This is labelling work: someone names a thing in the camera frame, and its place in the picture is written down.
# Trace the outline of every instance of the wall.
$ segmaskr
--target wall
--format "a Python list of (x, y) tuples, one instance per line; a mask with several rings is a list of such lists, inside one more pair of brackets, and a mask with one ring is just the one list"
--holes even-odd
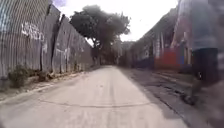
[(59, 21), (61, 13), (51, 3), (51, 0), (1, 0), (0, 78), (7, 77), (17, 65), (64, 73), (79, 64), (83, 67), (92, 64), (89, 44), (68, 18)]

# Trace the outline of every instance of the vegetation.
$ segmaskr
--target vegetation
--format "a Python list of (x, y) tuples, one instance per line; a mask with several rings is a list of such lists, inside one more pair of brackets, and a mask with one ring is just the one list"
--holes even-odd
[(24, 86), (25, 80), (28, 77), (29, 77), (28, 70), (21, 65), (16, 66), (15, 70), (13, 70), (8, 74), (8, 78), (12, 82), (11, 87), (13, 88), (20, 88)]
[(70, 23), (81, 35), (93, 41), (94, 61), (102, 57), (106, 61), (111, 61), (108, 60), (109, 57), (114, 59), (116, 55), (112, 50), (112, 43), (121, 34), (130, 32), (130, 19), (127, 16), (106, 13), (97, 5), (86, 6), (81, 12), (75, 12)]

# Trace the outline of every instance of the shoe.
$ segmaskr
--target shoe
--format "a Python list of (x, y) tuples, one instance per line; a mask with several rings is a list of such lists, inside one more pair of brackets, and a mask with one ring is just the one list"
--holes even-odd
[(186, 94), (183, 94), (180, 96), (181, 100), (186, 103), (186, 104), (189, 104), (191, 106), (194, 106), (196, 103), (197, 103), (197, 97), (195, 96), (188, 96)]

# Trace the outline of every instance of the shrub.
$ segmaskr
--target shrub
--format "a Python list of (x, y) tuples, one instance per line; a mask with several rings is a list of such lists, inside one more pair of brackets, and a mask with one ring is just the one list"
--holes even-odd
[(13, 88), (20, 88), (24, 86), (25, 80), (28, 77), (28, 70), (21, 65), (16, 66), (16, 68), (8, 74), (8, 78), (12, 82), (11, 87)]

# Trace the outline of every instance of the pavement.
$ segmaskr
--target pavement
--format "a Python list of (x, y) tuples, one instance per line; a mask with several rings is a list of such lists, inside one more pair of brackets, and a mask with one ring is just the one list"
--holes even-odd
[(4, 128), (212, 128), (160, 89), (164, 82), (152, 74), (102, 67), (0, 103), (0, 122)]

